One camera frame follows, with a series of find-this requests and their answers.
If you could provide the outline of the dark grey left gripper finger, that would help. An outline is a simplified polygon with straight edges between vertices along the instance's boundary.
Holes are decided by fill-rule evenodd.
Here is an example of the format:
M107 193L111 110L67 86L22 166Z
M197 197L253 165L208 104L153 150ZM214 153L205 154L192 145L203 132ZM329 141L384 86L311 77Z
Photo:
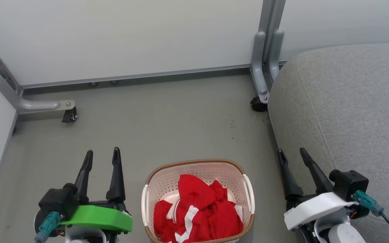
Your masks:
M88 176L92 169L92 165L93 165L93 151L89 150L85 155L85 159L82 163L80 171L77 175L77 179L75 181L75 185L78 189L77 194L79 197L80 204L86 204L89 201L87 196Z
M114 203L123 203L126 199L125 184L122 170L122 159L120 149L115 147L112 156L112 177L106 199Z

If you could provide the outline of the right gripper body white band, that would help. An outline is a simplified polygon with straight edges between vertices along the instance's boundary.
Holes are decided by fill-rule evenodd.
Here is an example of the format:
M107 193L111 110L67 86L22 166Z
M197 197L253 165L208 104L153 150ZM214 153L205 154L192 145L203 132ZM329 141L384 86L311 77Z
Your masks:
M314 222L314 231L320 231L323 227L329 231L357 231L350 220L369 215L369 209L364 205L365 199L346 201L333 192L288 195L286 201L284 221L290 231L301 229L311 222Z

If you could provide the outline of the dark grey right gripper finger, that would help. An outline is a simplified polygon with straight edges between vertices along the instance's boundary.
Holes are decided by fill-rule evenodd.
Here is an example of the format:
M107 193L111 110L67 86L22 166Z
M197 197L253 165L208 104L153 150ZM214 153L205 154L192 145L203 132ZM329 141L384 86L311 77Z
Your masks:
M320 169L318 164L312 159L307 150L303 147L300 148L300 154L306 167L309 168L313 181L316 186L315 193L320 195L322 193L332 192L333 185L326 177L324 172Z
M282 186L284 197L286 200L290 200L293 197L299 197L304 194L303 190L298 186L293 174L289 168L289 161L287 160L285 153L282 149L278 149L279 156L279 169L281 172Z

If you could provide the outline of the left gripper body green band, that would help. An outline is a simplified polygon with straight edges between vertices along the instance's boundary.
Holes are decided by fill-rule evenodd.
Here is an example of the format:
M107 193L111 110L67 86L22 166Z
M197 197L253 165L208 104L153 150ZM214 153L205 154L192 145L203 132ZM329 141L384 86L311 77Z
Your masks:
M81 226L96 228L116 234L127 234L133 229L133 219L126 209L124 202L115 201L92 201L86 205L77 206L76 210L70 214L59 212L60 221L50 237L56 237L63 228L71 226Z

